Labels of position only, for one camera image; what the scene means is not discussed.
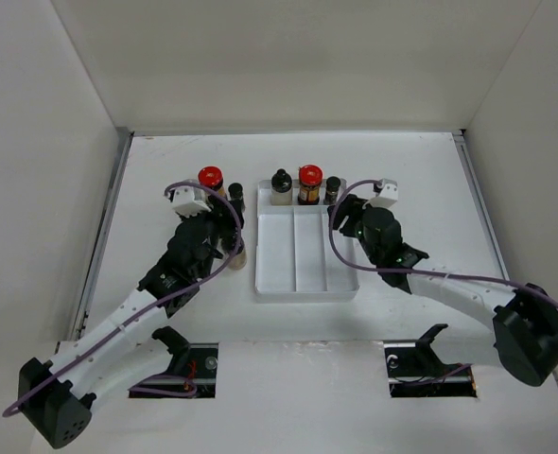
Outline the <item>white powder black cap bottle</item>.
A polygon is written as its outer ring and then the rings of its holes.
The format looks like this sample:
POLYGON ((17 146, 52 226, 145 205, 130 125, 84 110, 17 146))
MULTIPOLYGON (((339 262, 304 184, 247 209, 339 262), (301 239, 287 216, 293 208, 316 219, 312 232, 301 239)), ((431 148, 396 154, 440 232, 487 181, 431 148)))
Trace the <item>white powder black cap bottle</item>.
POLYGON ((270 180, 270 203, 273 206, 286 206, 292 203, 292 178, 279 168, 270 180))

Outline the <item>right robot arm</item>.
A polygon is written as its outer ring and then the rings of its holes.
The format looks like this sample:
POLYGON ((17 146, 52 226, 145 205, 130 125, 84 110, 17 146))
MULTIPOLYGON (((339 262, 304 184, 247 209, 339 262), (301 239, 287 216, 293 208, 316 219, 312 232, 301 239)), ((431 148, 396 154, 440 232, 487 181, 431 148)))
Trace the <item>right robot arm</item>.
POLYGON ((485 325, 500 365, 518 381, 544 383, 558 366, 558 302, 534 284, 454 273, 409 245, 392 211, 353 194, 329 206, 329 232, 355 239, 385 284, 485 325))

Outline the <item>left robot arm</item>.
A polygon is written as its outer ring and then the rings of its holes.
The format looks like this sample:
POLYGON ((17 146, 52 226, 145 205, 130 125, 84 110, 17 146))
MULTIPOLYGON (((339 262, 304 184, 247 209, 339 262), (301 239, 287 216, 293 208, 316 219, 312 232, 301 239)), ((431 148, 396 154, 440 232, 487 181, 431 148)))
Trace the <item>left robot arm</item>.
POLYGON ((170 319, 243 250, 241 195, 180 182, 166 196, 181 221, 136 289, 72 347, 19 371, 17 400, 4 414, 22 413, 54 449, 79 437, 108 393, 185 372, 190 344, 170 319))

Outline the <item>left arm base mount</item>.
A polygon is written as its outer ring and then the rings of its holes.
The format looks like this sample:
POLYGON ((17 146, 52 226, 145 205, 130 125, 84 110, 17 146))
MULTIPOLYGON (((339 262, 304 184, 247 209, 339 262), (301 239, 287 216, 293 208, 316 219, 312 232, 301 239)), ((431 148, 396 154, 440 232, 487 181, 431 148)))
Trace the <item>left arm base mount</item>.
POLYGON ((175 329, 155 330, 152 338, 170 355, 161 372, 129 389, 131 399, 207 399, 216 397, 219 345, 191 343, 175 329))

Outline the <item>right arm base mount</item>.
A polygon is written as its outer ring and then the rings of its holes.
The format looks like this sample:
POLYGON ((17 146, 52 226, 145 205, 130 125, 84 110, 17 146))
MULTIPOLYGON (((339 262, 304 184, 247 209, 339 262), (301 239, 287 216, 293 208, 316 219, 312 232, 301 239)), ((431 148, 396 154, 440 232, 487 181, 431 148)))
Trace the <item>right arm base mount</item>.
POLYGON ((447 328, 437 323, 417 339, 383 342, 392 398, 478 397, 472 365, 443 363, 432 349, 447 328))

